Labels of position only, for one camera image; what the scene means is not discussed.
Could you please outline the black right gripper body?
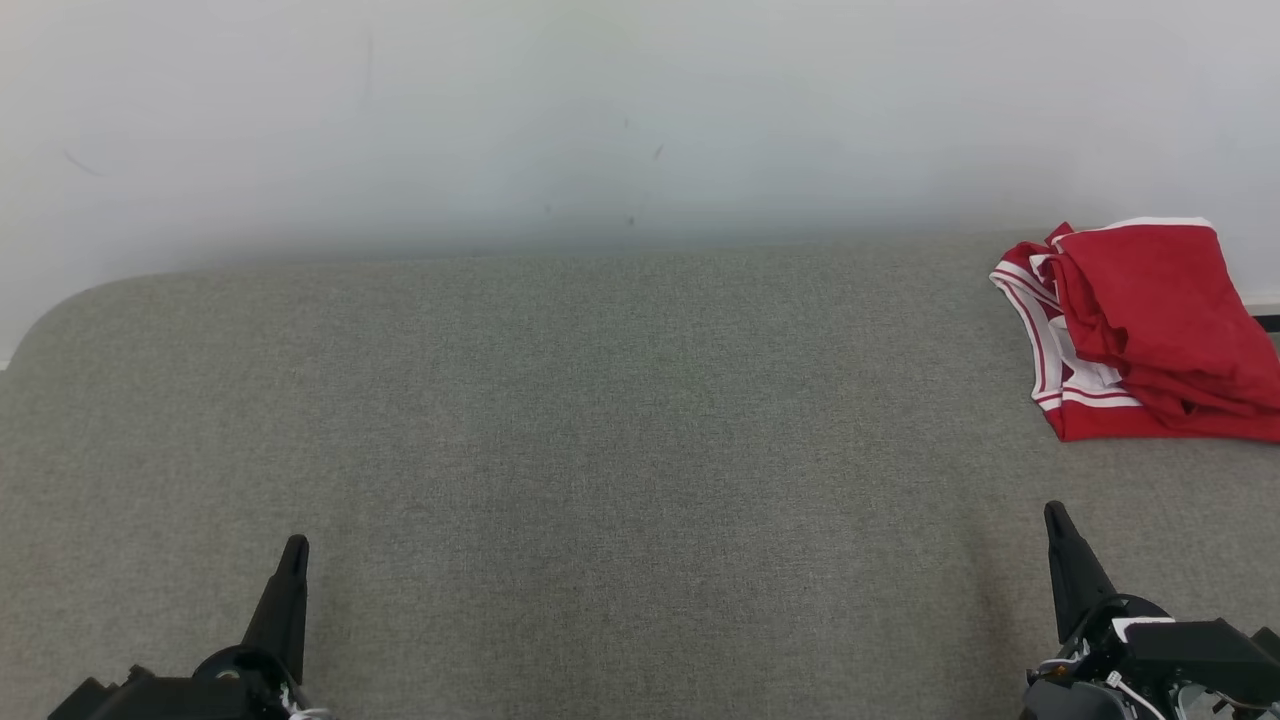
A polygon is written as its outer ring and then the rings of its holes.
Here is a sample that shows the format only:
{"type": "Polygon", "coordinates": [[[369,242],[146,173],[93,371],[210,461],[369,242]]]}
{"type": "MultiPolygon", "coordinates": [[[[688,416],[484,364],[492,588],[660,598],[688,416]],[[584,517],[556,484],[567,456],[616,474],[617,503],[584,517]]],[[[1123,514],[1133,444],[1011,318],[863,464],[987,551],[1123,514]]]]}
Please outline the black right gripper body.
{"type": "Polygon", "coordinates": [[[1132,624],[1170,623],[1158,605],[1133,594],[1053,597],[1062,647],[1027,673],[1021,719],[1171,719],[1172,701],[1125,678],[1132,624]]]}

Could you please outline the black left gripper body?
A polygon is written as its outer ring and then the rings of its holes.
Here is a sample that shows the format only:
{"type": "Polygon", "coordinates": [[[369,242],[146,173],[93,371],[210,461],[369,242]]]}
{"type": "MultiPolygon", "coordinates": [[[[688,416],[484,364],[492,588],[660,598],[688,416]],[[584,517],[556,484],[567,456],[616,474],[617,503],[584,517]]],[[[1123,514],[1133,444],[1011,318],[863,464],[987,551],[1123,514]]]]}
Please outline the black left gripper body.
{"type": "Polygon", "coordinates": [[[300,680],[305,656],[292,650],[229,647],[205,659],[195,670],[202,680],[238,680],[250,719],[306,719],[307,698],[300,680]]]}

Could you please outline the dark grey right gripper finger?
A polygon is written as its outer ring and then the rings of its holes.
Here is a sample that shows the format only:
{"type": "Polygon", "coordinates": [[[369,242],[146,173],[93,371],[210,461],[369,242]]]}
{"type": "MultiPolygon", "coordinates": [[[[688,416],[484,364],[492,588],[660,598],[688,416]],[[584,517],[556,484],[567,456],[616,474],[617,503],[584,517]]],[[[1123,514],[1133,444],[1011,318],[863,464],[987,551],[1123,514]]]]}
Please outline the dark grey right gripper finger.
{"type": "Polygon", "coordinates": [[[1055,623],[1059,641],[1066,643],[1085,616],[1112,598],[1116,589],[1062,502],[1044,505],[1044,527],[1055,623]]]}

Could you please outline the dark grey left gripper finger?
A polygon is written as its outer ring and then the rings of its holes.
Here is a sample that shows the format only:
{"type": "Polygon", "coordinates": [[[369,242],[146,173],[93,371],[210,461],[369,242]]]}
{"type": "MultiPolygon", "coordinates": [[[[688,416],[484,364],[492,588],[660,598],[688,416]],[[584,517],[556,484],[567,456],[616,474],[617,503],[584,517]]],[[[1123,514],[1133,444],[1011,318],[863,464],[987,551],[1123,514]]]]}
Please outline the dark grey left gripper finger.
{"type": "Polygon", "coordinates": [[[308,555],[306,536],[288,538],[242,638],[243,646],[278,660],[297,683],[305,674],[308,555]]]}

